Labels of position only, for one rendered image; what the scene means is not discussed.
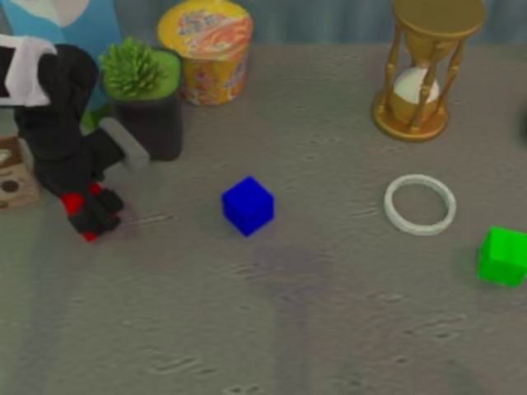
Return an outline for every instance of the white ring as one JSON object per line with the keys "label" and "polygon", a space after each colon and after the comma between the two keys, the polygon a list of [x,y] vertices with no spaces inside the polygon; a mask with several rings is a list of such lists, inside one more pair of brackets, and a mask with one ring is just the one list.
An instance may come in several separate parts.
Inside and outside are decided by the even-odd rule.
{"label": "white ring", "polygon": [[[410,221],[406,221],[395,210],[394,193],[399,188],[407,185],[422,185],[428,187],[443,198],[446,204],[447,213],[445,219],[434,225],[418,225]],[[385,213],[390,222],[403,232],[414,236],[433,236],[440,234],[443,230],[448,228],[455,217],[457,211],[457,204],[454,194],[441,181],[423,174],[408,174],[392,181],[386,189],[385,194]]]}

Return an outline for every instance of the brown box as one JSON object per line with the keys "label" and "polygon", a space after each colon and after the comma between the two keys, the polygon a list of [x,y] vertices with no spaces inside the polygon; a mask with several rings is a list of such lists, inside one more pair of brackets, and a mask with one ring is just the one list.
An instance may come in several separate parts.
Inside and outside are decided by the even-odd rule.
{"label": "brown box", "polygon": [[39,200],[39,186],[22,156],[17,137],[0,137],[0,210]]}

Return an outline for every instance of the yellow cup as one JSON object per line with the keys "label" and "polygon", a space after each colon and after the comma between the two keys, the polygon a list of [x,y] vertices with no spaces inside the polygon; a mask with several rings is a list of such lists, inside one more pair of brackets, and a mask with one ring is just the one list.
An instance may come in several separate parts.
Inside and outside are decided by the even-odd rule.
{"label": "yellow cup", "polygon": [[249,14],[226,0],[187,0],[157,27],[163,45],[183,59],[182,91],[195,105],[221,105],[241,93],[252,31]]}

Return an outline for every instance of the gray table surface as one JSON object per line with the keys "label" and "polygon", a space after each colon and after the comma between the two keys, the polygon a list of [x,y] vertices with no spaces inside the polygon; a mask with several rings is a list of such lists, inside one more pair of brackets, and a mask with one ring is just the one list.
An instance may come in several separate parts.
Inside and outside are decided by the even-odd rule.
{"label": "gray table surface", "polygon": [[[109,172],[128,208],[96,244],[48,195],[0,213],[0,394],[525,394],[527,292],[480,283],[475,257],[490,225],[527,231],[527,48],[469,48],[449,127],[420,144],[371,122],[386,55],[255,48],[240,98],[185,109],[176,162]],[[386,220],[408,173],[454,192],[445,233]],[[277,211],[245,239],[220,194],[247,174]],[[420,188],[396,202],[444,214]]]}

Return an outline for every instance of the hourglass top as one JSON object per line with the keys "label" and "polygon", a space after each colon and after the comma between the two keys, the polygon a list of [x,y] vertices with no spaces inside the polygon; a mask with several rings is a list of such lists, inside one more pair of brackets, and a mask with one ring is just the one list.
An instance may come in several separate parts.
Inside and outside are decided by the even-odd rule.
{"label": "hourglass top", "polygon": [[461,40],[485,20],[482,0],[393,0],[394,15],[405,28],[440,40]]}

